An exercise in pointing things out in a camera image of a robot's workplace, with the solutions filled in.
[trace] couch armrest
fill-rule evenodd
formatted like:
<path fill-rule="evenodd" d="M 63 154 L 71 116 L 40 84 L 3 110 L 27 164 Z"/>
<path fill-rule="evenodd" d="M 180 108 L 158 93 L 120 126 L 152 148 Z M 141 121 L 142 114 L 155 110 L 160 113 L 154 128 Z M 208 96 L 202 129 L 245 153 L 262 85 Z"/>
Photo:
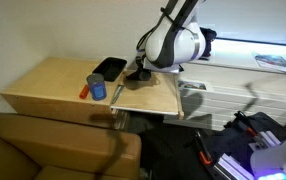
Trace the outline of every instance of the couch armrest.
<path fill-rule="evenodd" d="M 138 179 L 141 140 L 135 134 L 0 114 L 0 137 L 41 166 Z"/>

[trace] brown leather couch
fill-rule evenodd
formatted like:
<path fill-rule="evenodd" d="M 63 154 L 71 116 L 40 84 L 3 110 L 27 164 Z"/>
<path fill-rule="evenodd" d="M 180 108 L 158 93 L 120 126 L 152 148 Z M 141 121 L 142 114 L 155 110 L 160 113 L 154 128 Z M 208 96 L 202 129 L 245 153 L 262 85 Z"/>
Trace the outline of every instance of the brown leather couch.
<path fill-rule="evenodd" d="M 0 114 L 1 180 L 136 180 L 135 134 Z"/>

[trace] blue light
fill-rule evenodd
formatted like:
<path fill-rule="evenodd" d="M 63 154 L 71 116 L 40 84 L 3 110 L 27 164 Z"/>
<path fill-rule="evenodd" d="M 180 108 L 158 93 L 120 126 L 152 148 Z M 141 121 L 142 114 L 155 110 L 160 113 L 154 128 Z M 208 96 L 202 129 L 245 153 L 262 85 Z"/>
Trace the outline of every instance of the blue light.
<path fill-rule="evenodd" d="M 257 180 L 286 180 L 286 174 L 284 173 L 270 174 L 266 176 L 261 176 Z"/>

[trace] wooden table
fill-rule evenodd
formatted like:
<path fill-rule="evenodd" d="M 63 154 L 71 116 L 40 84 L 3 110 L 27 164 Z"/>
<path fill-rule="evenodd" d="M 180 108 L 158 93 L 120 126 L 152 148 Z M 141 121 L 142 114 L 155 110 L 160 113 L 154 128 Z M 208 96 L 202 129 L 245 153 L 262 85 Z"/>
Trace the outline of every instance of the wooden table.
<path fill-rule="evenodd" d="M 181 106 L 172 74 L 155 73 L 149 82 L 126 81 L 119 76 L 114 82 L 105 81 L 107 97 L 104 100 L 94 101 L 91 93 L 86 99 L 80 99 L 79 94 L 87 84 L 86 77 L 99 64 L 100 61 L 48 58 L 1 95 L 19 114 L 106 128 L 115 128 L 117 116 L 112 114 L 111 108 L 179 114 Z M 123 81 L 124 91 L 111 105 L 115 90 Z"/>

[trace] black tray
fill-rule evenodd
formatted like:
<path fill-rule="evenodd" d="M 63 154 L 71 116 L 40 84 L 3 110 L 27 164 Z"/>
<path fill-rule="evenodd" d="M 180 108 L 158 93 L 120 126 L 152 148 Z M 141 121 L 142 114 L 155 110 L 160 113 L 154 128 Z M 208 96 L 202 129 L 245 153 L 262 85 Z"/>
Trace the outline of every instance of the black tray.
<path fill-rule="evenodd" d="M 123 71 L 126 63 L 127 61 L 124 59 L 109 57 L 96 67 L 92 73 L 102 74 L 104 81 L 113 82 Z"/>

